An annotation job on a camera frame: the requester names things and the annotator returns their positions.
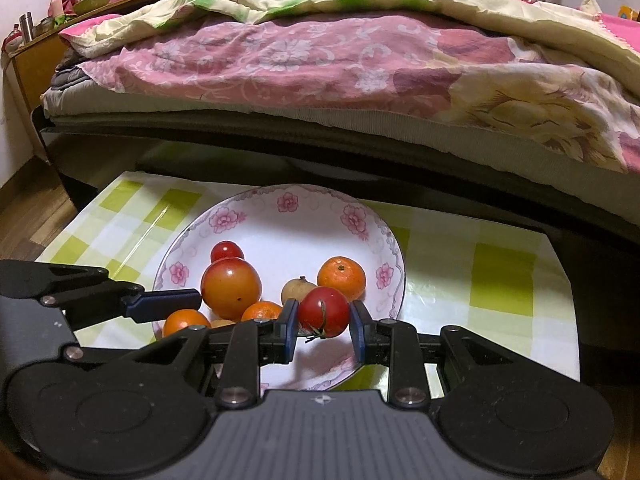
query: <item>tablecloth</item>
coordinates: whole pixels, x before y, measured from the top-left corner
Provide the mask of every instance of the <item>tablecloth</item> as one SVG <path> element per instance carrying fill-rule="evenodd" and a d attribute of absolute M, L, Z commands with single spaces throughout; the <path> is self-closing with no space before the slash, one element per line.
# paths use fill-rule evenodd
<path fill-rule="evenodd" d="M 39 261 L 105 267 L 151 290 L 172 241 L 201 213 L 251 186 L 123 173 L 45 249 Z M 453 214 L 363 200 L 402 249 L 406 292 L 398 319 L 418 332 L 464 326 L 576 380 L 571 286 L 539 232 Z M 151 325 L 113 319 L 76 333 L 84 346 L 140 348 Z M 427 365 L 432 394 L 442 390 Z M 342 388 L 386 390 L 386 368 L 363 367 Z"/>

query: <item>white floral plate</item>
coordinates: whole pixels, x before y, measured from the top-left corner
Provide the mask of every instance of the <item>white floral plate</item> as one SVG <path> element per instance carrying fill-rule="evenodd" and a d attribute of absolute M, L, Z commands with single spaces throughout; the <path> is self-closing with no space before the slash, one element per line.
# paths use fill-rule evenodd
<path fill-rule="evenodd" d="M 196 288 L 209 265 L 212 247 L 238 244 L 262 281 L 262 298 L 280 304 L 291 278 L 315 282 L 332 256 L 346 256 L 365 271 L 364 303 L 374 319 L 395 318 L 404 296 L 404 261 L 396 238 L 369 207 L 320 186 L 283 185 L 252 189 L 213 206 L 195 219 L 169 248 L 156 274 L 154 290 Z M 209 319 L 215 314 L 202 304 Z M 160 336 L 163 322 L 154 323 Z M 265 389 L 325 390 L 358 369 L 349 330 L 327 340 L 296 344 L 289 365 L 260 370 Z"/>

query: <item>metal screw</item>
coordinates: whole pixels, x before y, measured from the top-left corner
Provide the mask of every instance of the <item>metal screw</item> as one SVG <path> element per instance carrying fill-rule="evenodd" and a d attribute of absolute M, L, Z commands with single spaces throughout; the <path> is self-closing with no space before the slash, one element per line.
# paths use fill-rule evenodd
<path fill-rule="evenodd" d="M 251 399 L 251 394 L 249 390 L 242 386 L 233 386 L 232 388 L 222 390 L 220 399 L 227 404 L 242 404 Z"/>
<path fill-rule="evenodd" d="M 65 348 L 65 355 L 69 359 L 73 359 L 74 361 L 77 361 L 78 359 L 82 359 L 84 357 L 84 352 L 82 351 L 81 348 L 78 348 L 77 346 L 68 346 Z"/>
<path fill-rule="evenodd" d="M 424 391 L 420 388 L 414 388 L 413 386 L 396 391 L 396 400 L 409 406 L 420 404 L 424 402 L 426 398 L 427 394 Z"/>

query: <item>wooden dresser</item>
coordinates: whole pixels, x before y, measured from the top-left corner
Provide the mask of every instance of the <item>wooden dresser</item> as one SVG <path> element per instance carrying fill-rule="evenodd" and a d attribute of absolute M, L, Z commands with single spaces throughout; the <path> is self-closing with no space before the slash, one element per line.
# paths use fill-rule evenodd
<path fill-rule="evenodd" d="M 46 153 L 31 123 L 31 112 L 40 105 L 40 96 L 49 88 L 54 70 L 66 50 L 58 33 L 76 23 L 105 14 L 127 14 L 159 0 L 120 0 L 88 12 L 52 32 L 43 34 L 10 54 L 6 68 L 12 95 L 20 118 L 36 155 L 46 160 Z"/>

